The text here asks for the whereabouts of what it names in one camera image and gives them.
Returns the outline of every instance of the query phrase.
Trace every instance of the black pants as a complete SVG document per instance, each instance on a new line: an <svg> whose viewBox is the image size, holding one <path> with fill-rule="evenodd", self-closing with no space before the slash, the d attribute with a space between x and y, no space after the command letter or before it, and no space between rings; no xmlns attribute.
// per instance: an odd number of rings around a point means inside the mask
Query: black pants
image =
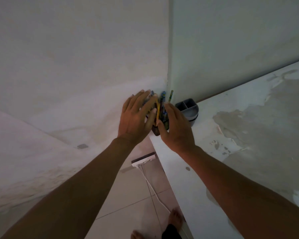
<svg viewBox="0 0 299 239"><path fill-rule="evenodd" d="M162 239L182 239L178 234L176 227L172 224L169 224L166 230L162 234Z"/></svg>

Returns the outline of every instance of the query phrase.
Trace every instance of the leg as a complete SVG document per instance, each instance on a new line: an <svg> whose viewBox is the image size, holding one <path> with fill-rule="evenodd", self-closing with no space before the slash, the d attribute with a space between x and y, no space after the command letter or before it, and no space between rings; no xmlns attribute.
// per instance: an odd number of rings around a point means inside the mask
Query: leg
<svg viewBox="0 0 299 239"><path fill-rule="evenodd" d="M182 239L178 234L183 225L183 219L176 209L168 217L168 226L162 234L162 239Z"/></svg>
<svg viewBox="0 0 299 239"><path fill-rule="evenodd" d="M142 236L141 233L134 230L131 234L131 239L144 239L144 237Z"/></svg>

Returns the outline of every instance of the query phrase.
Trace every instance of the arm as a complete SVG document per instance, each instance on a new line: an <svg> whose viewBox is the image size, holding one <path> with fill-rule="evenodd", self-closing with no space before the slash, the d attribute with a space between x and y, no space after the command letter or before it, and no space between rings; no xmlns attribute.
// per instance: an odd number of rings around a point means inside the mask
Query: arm
<svg viewBox="0 0 299 239"><path fill-rule="evenodd" d="M87 166L45 196L4 235L6 238L84 238L105 201L124 160L149 133L155 118L150 91L124 103L116 139Z"/></svg>
<svg viewBox="0 0 299 239"><path fill-rule="evenodd" d="M161 138L204 182L244 238L299 238L299 207L209 156L195 145L189 122L171 104L167 132Z"/></svg>

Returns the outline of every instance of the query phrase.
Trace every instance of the finger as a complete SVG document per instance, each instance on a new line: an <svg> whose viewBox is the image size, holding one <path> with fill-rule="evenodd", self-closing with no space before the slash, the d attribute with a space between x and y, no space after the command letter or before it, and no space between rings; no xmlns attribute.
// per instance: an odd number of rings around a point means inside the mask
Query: finger
<svg viewBox="0 0 299 239"><path fill-rule="evenodd" d="M184 114L178 108L176 108L173 104L169 103L168 105L170 106L170 108L173 109L177 119L186 119Z"/></svg>
<svg viewBox="0 0 299 239"><path fill-rule="evenodd" d="M145 117L146 114L148 113L148 111L150 109L152 109L152 107L154 106L155 102L157 100L157 94L154 94L151 99L146 102L146 104L142 107L142 109L140 110L140 115Z"/></svg>
<svg viewBox="0 0 299 239"><path fill-rule="evenodd" d="M131 109L136 101L136 99L144 93L144 90L141 90L139 93L137 93L135 96L132 97L130 103L128 104L128 109Z"/></svg>
<svg viewBox="0 0 299 239"><path fill-rule="evenodd" d="M123 108L122 108L122 112L125 112L125 111L126 111L126 109L128 108L128 104L130 103L130 101L131 101L131 99L132 99L133 96L134 96L134 95L130 96L130 97L124 102L124 104L123 104Z"/></svg>
<svg viewBox="0 0 299 239"><path fill-rule="evenodd" d="M171 105L170 103L165 103L164 107L165 107L165 110L167 111L168 119L170 120L170 123L171 123L173 121L176 121L176 116L175 116L174 110L170 107L170 105Z"/></svg>
<svg viewBox="0 0 299 239"><path fill-rule="evenodd" d="M145 91L143 94L141 94L135 101L134 105L133 105L133 110L138 112L140 110L140 108L142 107L145 99L148 97L148 95L150 94L150 90Z"/></svg>
<svg viewBox="0 0 299 239"><path fill-rule="evenodd" d="M161 120L158 120L157 126L162 140L165 140L168 137L168 132L166 131L163 122Z"/></svg>
<svg viewBox="0 0 299 239"><path fill-rule="evenodd" d="M146 135L150 132L151 128L152 128L152 125L154 123L154 120L155 120L155 116L156 116L156 111L157 109L154 108L150 114L149 114L149 117L145 123L145 132L146 132Z"/></svg>

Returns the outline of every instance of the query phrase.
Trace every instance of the hand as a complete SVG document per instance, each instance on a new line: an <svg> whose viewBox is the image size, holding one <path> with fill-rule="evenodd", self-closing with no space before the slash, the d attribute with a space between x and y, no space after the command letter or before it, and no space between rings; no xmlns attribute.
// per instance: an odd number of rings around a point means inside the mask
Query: hand
<svg viewBox="0 0 299 239"><path fill-rule="evenodd" d="M166 131L163 122L158 121L158 129L163 142L174 152L181 154L195 148L192 128L175 106L170 103L164 104L169 118L169 132Z"/></svg>
<svg viewBox="0 0 299 239"><path fill-rule="evenodd" d="M154 123L157 109L154 108L146 123L145 117L148 111L153 107L157 94L142 107L146 97L150 94L150 90L141 90L135 96L129 97L123 105L121 120L119 125L118 138L123 138L132 143L133 146L137 145L148 135Z"/></svg>

